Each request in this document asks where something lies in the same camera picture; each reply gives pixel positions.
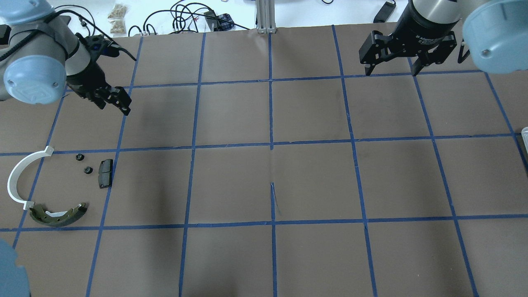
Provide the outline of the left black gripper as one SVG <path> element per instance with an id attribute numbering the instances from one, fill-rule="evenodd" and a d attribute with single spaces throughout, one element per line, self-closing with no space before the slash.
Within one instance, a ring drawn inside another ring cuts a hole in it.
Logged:
<path id="1" fill-rule="evenodd" d="M 125 116 L 130 114 L 132 100 L 128 92 L 120 86 L 111 87 L 105 78 L 105 74 L 97 60 L 107 53 L 107 49 L 113 42 L 105 39 L 103 35 L 95 35 L 79 38 L 77 53 L 87 53 L 87 62 L 81 62 L 80 72 L 68 74 L 66 84 L 81 98 L 94 103 L 99 109 L 104 109 L 111 104 L 119 109 Z"/>

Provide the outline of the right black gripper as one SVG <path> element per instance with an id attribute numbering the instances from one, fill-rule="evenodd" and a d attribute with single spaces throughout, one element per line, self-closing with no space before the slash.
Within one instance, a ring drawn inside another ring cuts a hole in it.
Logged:
<path id="1" fill-rule="evenodd" d="M 413 76 L 430 64 L 443 64 L 457 46 L 453 32 L 457 23 L 457 4 L 408 4 L 392 36 L 371 31 L 360 47 L 365 75 L 370 76 L 375 66 L 396 58 L 396 54 L 417 57 Z"/>

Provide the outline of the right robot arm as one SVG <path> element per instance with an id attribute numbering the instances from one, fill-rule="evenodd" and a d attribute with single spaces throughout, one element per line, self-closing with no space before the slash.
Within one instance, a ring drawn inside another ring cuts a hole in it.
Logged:
<path id="1" fill-rule="evenodd" d="M 411 74 L 443 64 L 458 45 L 453 28 L 462 23 L 458 63 L 468 57 L 485 73 L 527 70 L 526 0 L 410 0 L 394 32 L 372 31 L 359 49 L 365 74 L 400 57 L 415 57 Z"/>

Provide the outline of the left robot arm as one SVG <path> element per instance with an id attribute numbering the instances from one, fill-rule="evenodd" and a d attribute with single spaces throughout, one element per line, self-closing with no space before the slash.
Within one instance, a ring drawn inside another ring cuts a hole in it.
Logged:
<path id="1" fill-rule="evenodd" d="M 121 86 L 111 86 L 97 60 L 100 56 L 118 57 L 126 53 L 136 58 L 93 22 L 85 21 L 101 32 L 83 37 L 68 27 L 68 16 L 57 11 L 47 0 L 2 0 L 1 19 L 8 29 L 7 48 L 1 49 L 1 101 L 14 98 L 27 104 L 50 104 L 64 94 L 65 86 L 99 109 L 111 104 L 125 116 L 130 114 L 132 100 Z M 79 203 L 60 212 L 49 212 L 45 205 L 21 198 L 18 181 L 33 162 L 50 157 L 54 148 L 24 157 L 11 170 L 7 193 L 20 203 L 30 217 L 47 227 L 66 227 L 87 212 L 87 204 Z M 1 296 L 31 297 L 28 274 L 16 264 L 18 255 L 1 239 Z"/>

